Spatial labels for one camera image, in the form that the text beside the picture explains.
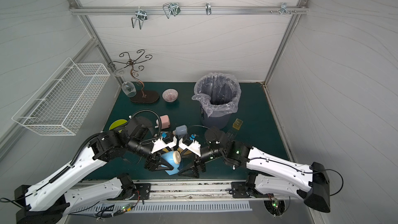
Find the light blue pencil sharpener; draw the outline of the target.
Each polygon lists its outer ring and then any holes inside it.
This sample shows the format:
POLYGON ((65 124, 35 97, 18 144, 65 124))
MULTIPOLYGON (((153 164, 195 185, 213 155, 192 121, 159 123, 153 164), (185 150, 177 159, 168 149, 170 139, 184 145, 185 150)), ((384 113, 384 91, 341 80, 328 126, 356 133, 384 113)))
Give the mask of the light blue pencil sharpener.
POLYGON ((182 168, 181 155, 179 151, 166 152, 161 155, 161 158, 173 168, 172 170, 165 170, 168 175, 175 175, 182 168))

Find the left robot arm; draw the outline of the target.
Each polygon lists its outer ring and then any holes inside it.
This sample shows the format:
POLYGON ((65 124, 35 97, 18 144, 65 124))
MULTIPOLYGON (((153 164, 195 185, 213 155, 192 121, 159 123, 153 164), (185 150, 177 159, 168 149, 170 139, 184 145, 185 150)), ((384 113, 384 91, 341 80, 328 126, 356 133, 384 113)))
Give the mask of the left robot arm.
POLYGON ((1 198, 1 203, 11 203, 19 208, 16 213, 19 224, 56 224, 85 204, 134 197, 138 190, 128 174, 81 190, 73 190, 72 187, 95 170, 123 157, 126 152, 147 158, 150 171, 156 171, 161 164, 167 169, 172 168, 153 148, 157 141, 163 140, 161 117, 157 117, 155 136, 146 139, 153 125, 140 114, 138 111, 126 123, 91 135, 64 167, 35 185, 21 185, 14 191, 14 199, 1 198))

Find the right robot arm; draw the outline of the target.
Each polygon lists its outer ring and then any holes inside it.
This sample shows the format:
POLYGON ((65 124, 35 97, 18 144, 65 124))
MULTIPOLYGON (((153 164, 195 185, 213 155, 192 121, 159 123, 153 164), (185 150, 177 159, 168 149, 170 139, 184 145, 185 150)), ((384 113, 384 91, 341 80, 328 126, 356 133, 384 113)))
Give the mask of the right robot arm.
POLYGON ((331 211, 329 169, 323 164, 294 163, 270 155, 260 149, 237 141, 234 134, 225 133, 217 127, 205 131, 206 146, 201 146, 196 134, 185 134, 177 142, 182 151, 190 151, 194 159, 178 174, 198 178, 206 171, 206 164, 222 159, 233 169, 246 168, 252 171, 244 185, 246 197, 285 195, 301 199, 316 211, 331 211))

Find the yellow transparent shavings tray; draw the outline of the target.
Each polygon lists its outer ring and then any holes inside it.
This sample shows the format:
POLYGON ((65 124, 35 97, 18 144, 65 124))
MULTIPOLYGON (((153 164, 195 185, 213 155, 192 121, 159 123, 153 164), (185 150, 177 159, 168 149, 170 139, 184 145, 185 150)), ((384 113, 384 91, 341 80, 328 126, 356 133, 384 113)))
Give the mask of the yellow transparent shavings tray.
POLYGON ((236 120, 233 122, 232 127, 233 127, 233 129, 239 131, 241 129, 242 125, 243 125, 243 121, 241 119, 236 118, 236 120))

